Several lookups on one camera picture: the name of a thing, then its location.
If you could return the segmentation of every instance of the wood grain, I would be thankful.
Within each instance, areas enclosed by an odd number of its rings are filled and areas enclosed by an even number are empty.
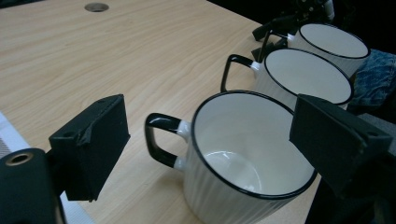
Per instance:
[[[249,58],[261,46],[258,23],[203,0],[43,1],[0,10],[0,110],[31,147],[94,101],[125,96],[131,140],[99,200],[82,202],[97,223],[200,223],[186,205],[182,174],[153,160],[143,123],[152,112],[191,120],[219,92],[228,55]],[[250,70],[234,66],[232,88],[247,88]],[[177,155],[186,144],[157,133]],[[304,223],[317,183],[261,223]]]

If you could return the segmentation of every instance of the mug rim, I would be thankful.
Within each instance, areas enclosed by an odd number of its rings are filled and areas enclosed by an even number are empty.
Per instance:
[[[284,109],[286,109],[292,116],[293,116],[293,111],[288,108],[287,106],[283,105],[282,103],[280,103],[278,100],[255,92],[255,91],[242,91],[242,90],[237,90],[237,91],[224,91],[224,92],[220,92],[217,93],[215,95],[210,96],[209,98],[207,98],[206,100],[204,100],[196,109],[194,116],[192,118],[192,122],[191,122],[191,138],[192,138],[192,145],[193,145],[193,150],[195,150],[195,152],[198,155],[198,158],[202,161],[202,163],[205,165],[205,167],[219,180],[221,180],[223,183],[225,183],[226,185],[228,185],[229,187],[231,187],[232,189],[236,189],[237,191],[246,194],[248,196],[254,197],[254,198],[258,198],[258,199],[266,199],[266,200],[284,200],[284,199],[288,199],[288,198],[292,198],[295,197],[297,195],[300,195],[301,193],[303,193],[304,191],[306,191],[314,182],[314,180],[316,179],[318,172],[314,167],[314,170],[312,172],[311,177],[298,189],[289,192],[289,193],[285,193],[285,194],[277,194],[277,195],[271,195],[271,194],[260,194],[260,193],[256,193],[256,192],[252,192],[249,191],[247,189],[242,189],[238,186],[236,186],[235,184],[233,184],[232,182],[228,181],[227,179],[225,179],[221,174],[219,174],[215,169],[212,168],[212,166],[210,166],[210,164],[206,161],[204,155],[202,154],[201,150],[198,147],[198,143],[196,140],[196,136],[195,136],[195,122],[197,120],[198,114],[201,111],[201,109],[210,101],[223,96],[223,95],[228,95],[228,94],[250,94],[250,95],[255,95],[255,96],[259,96],[263,99],[272,101],[273,103],[282,106]]]
[[[358,39],[358,40],[363,44],[363,46],[366,47],[367,53],[366,53],[364,56],[360,56],[360,57],[350,57],[350,56],[346,56],[346,55],[339,55],[339,54],[330,52],[330,51],[328,51],[328,50],[326,50],[326,49],[323,49],[323,48],[317,46],[316,44],[312,43],[311,41],[309,41],[309,40],[304,36],[304,34],[303,34],[303,32],[302,32],[302,29],[303,29],[303,27],[308,26],[308,25],[323,25],[323,26],[329,26],[329,27],[332,27],[332,28],[334,28],[334,29],[337,29],[337,30],[339,30],[339,31],[341,31],[341,32],[343,32],[343,33],[346,33],[346,34],[348,34],[348,35],[351,35],[351,36],[355,37],[356,39]],[[364,58],[367,58],[367,57],[371,54],[371,50],[367,47],[367,45],[363,42],[363,40],[360,39],[358,36],[353,35],[353,34],[351,34],[351,33],[349,33],[349,32],[344,31],[344,30],[341,30],[341,29],[339,29],[338,27],[336,27],[336,26],[334,26],[334,25],[331,25],[331,24],[328,24],[328,23],[318,23],[318,22],[308,23],[308,24],[302,25],[302,26],[298,29],[298,31],[299,31],[301,37],[302,37],[309,45],[311,45],[312,47],[314,47],[314,48],[316,48],[316,49],[318,49],[318,50],[320,50],[320,51],[326,52],[326,53],[331,54],[331,55],[336,56],[336,57],[345,58],[345,59],[357,60],[357,59],[364,59]]]
[[[333,66],[334,68],[336,68],[336,69],[340,72],[340,74],[346,79],[346,82],[347,82],[347,84],[348,84],[348,86],[349,86],[349,88],[350,88],[350,94],[349,94],[349,96],[345,99],[345,101],[340,102],[340,103],[333,103],[333,102],[332,102],[332,104],[334,104],[334,105],[344,105],[344,104],[347,104],[350,100],[352,100],[352,98],[353,98],[353,92],[354,92],[355,90],[354,90],[354,87],[353,87],[352,83],[350,82],[348,76],[346,75],[346,73],[345,73],[343,70],[341,70],[341,68],[339,68],[336,64],[330,62],[330,61],[327,60],[326,58],[324,58],[324,57],[322,57],[322,56],[320,56],[320,55],[317,55],[316,53],[313,53],[313,52],[304,50],[304,49],[294,49],[294,48],[276,49],[276,50],[272,51],[271,53],[269,53],[268,55],[266,55],[266,56],[265,56],[265,59],[262,61],[262,63],[264,64],[265,70],[267,71],[267,73],[268,73],[268,75],[270,76],[270,78],[271,78],[279,87],[281,87],[283,90],[285,90],[285,91],[291,93],[292,95],[294,95],[294,96],[296,96],[296,97],[297,97],[297,95],[299,94],[299,93],[296,93],[296,92],[294,92],[294,91],[289,90],[287,87],[285,87],[284,85],[282,85],[282,83],[280,83],[275,77],[273,77],[273,75],[271,74],[271,72],[268,70],[268,67],[267,67],[267,58],[268,58],[272,53],[277,52],[277,51],[281,51],[281,50],[297,50],[297,51],[301,51],[301,52],[304,52],[304,53],[308,53],[308,54],[311,54],[311,55],[313,55],[314,57],[317,57],[317,58],[319,58],[319,59],[321,59],[321,60],[323,60],[323,61],[329,63],[330,65],[332,65],[332,66]]]

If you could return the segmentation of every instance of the hole in table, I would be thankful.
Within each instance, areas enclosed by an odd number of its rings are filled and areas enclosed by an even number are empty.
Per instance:
[[[90,12],[103,12],[109,9],[109,6],[104,3],[89,3],[84,7]]]

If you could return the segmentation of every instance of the black mug handle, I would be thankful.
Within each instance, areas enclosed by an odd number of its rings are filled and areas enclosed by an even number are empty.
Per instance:
[[[282,34],[281,32],[278,32],[277,30],[273,29],[273,24],[275,23],[282,24],[283,21],[288,21],[288,20],[290,20],[290,18],[288,17],[277,19],[253,31],[253,35],[257,41],[260,41],[262,38],[264,39],[261,48],[254,49],[253,51],[251,51],[256,62],[262,63],[262,60],[264,60],[264,58],[272,51],[277,49],[285,49],[288,47],[288,34],[285,33]],[[270,35],[277,35],[280,37],[280,40],[278,40],[275,43],[268,44],[268,39]]]
[[[227,83],[228,73],[230,72],[231,63],[240,63],[246,67],[251,68],[254,62],[253,60],[250,60],[249,58],[246,58],[241,55],[237,55],[237,54],[230,55],[227,59],[227,63],[225,64],[224,73],[221,80],[221,86],[220,86],[221,92],[227,91],[226,83]]]
[[[145,136],[149,155],[154,160],[178,170],[183,170],[183,164],[180,164],[182,161],[178,161],[178,156],[163,150],[157,145],[154,136],[154,128],[178,134],[187,140],[188,136],[183,136],[184,131],[179,129],[181,122],[187,123],[184,120],[159,113],[152,113],[148,115],[145,122]]]

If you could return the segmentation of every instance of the white mug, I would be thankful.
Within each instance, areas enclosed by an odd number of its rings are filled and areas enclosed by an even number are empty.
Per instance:
[[[317,173],[289,141],[292,112],[252,91],[205,100],[192,122],[150,114],[151,157],[184,173],[187,204],[204,223],[255,223],[304,192]],[[186,158],[161,149],[154,128],[183,137]]]
[[[256,77],[253,91],[268,95],[294,110],[297,94],[325,99],[344,109],[353,96],[353,85],[334,64],[301,49],[277,49],[262,63],[240,55],[230,55],[224,69],[221,90],[226,90],[231,63],[251,68]]]
[[[351,77],[370,55],[356,36],[329,24],[309,23],[289,35],[288,47],[313,52],[337,65]]]

